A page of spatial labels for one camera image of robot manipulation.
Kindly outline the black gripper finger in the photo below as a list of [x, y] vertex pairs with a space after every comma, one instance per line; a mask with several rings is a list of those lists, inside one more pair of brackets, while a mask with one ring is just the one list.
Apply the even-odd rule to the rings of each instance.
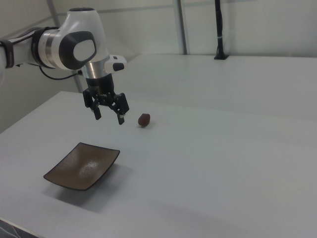
[[109, 103], [108, 107], [116, 113], [118, 123], [119, 125], [122, 125], [125, 122], [125, 114], [129, 111], [129, 105], [125, 94], [114, 94], [111, 97], [111, 102]]
[[97, 97], [94, 97], [89, 89], [86, 89], [83, 91], [83, 98], [84, 98], [84, 103], [85, 103], [85, 107], [86, 108], [90, 108], [91, 111], [94, 113], [95, 115], [95, 119], [99, 120], [102, 116], [101, 116], [101, 112], [99, 109], [99, 100]]

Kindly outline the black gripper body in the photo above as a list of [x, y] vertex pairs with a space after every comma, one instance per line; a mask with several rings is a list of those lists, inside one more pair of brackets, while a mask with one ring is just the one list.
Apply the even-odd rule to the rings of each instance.
[[114, 97], [114, 82], [112, 74], [108, 74], [101, 78], [87, 78], [88, 90], [93, 97], [99, 95], [110, 95]]

